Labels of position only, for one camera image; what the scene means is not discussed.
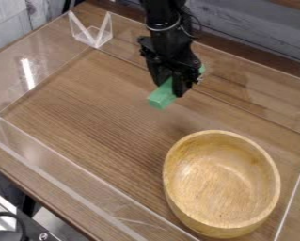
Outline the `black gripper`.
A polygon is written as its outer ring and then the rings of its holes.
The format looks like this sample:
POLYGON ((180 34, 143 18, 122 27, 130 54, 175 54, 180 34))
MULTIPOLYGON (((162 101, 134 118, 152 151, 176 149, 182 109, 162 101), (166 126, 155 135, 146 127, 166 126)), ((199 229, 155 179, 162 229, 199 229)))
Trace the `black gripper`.
POLYGON ((148 36, 139 36, 140 55, 146 59, 151 77, 160 86, 172 74, 172 91, 182 98, 194 85, 191 72, 171 70, 199 68, 203 63, 192 52, 192 25, 176 24, 167 27, 147 25, 148 36))

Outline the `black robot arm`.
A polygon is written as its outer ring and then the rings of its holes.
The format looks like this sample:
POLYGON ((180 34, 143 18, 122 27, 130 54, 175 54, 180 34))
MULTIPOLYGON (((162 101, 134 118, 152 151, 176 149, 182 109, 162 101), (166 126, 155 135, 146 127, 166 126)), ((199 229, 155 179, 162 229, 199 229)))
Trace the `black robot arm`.
POLYGON ((156 86, 172 79, 176 97, 199 82, 203 63, 192 52, 194 18, 186 0, 139 0, 148 36, 139 36, 139 52, 156 86))

